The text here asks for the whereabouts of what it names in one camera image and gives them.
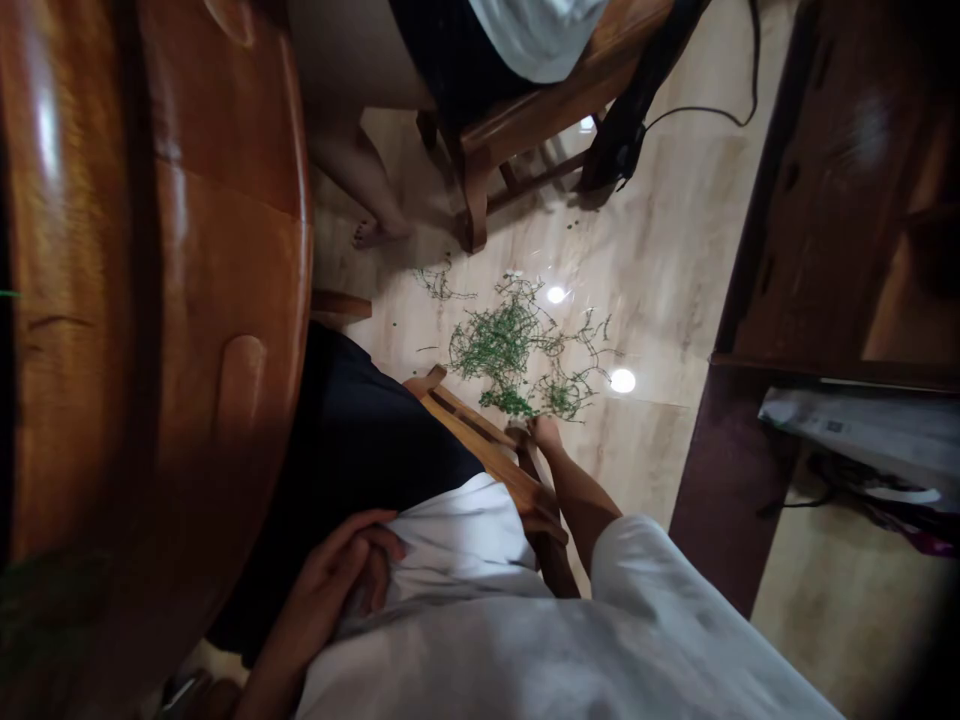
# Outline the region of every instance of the tiled floor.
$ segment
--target tiled floor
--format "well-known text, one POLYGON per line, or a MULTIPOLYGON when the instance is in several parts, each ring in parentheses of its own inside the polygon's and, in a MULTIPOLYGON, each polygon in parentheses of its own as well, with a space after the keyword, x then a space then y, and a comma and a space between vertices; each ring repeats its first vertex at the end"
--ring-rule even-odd
MULTIPOLYGON (((397 379, 447 360, 453 328, 466 310, 496 304, 493 288, 506 270, 568 291, 562 303, 550 306, 565 328, 578 326, 590 307, 599 316, 612 314, 611 346, 623 355, 608 356, 605 365, 630 369, 636 388, 619 396, 604 389, 583 411, 583 424, 568 424, 562 432, 574 459, 624 510, 646 512, 664 526, 676 500, 796 3, 762 5, 760 102, 750 125, 741 130, 703 113, 664 120, 647 136, 634 178, 599 211, 578 208, 575 196, 550 186, 493 215, 486 249, 463 255, 452 234, 462 207, 457 186, 445 157, 431 158, 420 144, 409 113, 368 111, 364 126, 416 222, 413 240, 357 252, 349 239, 362 211, 330 182, 314 177, 314 285, 373 298, 373 318, 350 326, 348 334, 397 379), (478 293, 476 299, 440 302, 417 285, 413 269, 442 266, 447 252, 451 286, 478 293), (418 351, 428 346, 438 347, 418 351)), ((650 116, 684 104, 745 116, 751 58, 746 1, 712 3, 650 116)), ((570 156, 592 138, 573 128, 544 151, 551 158, 570 156)), ((539 164, 542 155, 529 161, 539 164)), ((499 176, 492 178, 491 189, 499 182, 499 176)), ((542 304, 549 305, 545 298, 542 304)), ((447 382, 477 406, 482 383, 456 377, 447 382)), ((504 421, 496 411, 484 414, 504 421)), ((582 573, 579 564, 575 569, 582 573)))
MULTIPOLYGON (((802 468, 789 502, 821 494, 802 468)), ((955 566, 840 503, 786 510, 751 622, 846 717, 892 717, 955 566)))

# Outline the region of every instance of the black shorts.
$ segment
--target black shorts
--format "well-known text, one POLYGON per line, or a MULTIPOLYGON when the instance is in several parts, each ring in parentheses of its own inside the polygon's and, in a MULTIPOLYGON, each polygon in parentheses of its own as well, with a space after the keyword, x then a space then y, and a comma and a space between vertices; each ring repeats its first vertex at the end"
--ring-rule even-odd
POLYGON ((500 59, 468 0, 390 0, 407 52, 456 132, 493 105, 543 87, 500 59))
POLYGON ((407 510, 483 465, 350 339, 311 323, 270 511, 207 639, 252 667, 307 554, 351 514, 407 510))

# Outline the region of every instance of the foot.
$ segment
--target foot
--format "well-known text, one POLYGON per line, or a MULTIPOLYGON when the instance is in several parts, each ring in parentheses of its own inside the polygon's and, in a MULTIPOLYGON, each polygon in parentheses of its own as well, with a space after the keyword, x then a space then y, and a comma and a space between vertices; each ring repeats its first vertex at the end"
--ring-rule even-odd
POLYGON ((412 234, 413 228, 410 226, 387 228, 380 223, 364 220, 353 234, 353 246, 357 250, 368 250, 398 240, 406 240, 412 234))

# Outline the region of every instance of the wooden chair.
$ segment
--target wooden chair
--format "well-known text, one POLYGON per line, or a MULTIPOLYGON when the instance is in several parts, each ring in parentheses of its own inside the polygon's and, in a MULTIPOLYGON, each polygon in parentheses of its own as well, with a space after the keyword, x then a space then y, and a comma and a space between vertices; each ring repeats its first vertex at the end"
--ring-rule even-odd
POLYGON ((519 429, 504 432, 468 408, 441 385, 446 374, 440 365, 435 365, 426 377, 411 378, 403 386, 477 456, 495 480, 507 486, 547 587, 559 598, 579 598, 580 591, 567 560, 569 536, 560 524, 556 495, 540 480, 532 438, 519 429), (516 453, 519 466, 503 448, 516 453))
POLYGON ((583 165, 585 152, 540 175, 519 179, 509 160, 587 116, 599 126, 604 108, 626 89, 647 41, 672 7, 672 0, 611 0, 570 77, 495 107, 459 135, 445 129, 436 113, 417 116, 427 149, 436 145, 439 130, 453 160, 466 200, 466 252, 479 252, 486 245, 488 213, 583 165), (497 168, 507 187, 488 198, 487 179, 497 168))

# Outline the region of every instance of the black cable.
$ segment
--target black cable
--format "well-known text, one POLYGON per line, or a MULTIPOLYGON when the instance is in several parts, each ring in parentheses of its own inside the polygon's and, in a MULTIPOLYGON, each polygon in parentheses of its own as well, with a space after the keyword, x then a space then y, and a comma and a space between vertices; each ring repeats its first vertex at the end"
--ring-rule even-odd
POLYGON ((696 110, 698 112, 710 112, 714 115, 722 115, 727 118, 730 122, 734 123, 737 127, 746 127, 751 120, 753 120, 754 114, 757 112, 757 78, 760 74, 760 10, 757 6, 758 0, 747 0, 750 5, 750 20, 753 22, 753 77, 751 78, 750 89, 753 94, 753 107, 750 108, 750 114, 747 115, 746 120, 740 120, 733 113, 727 112, 726 110, 720 110, 719 108, 710 108, 703 107, 702 105, 684 105, 683 107, 674 108, 673 110, 668 110, 663 115, 658 117, 652 123, 647 125, 646 130, 649 131, 654 125, 663 120, 665 117, 673 115, 678 112, 688 112, 690 110, 696 110))

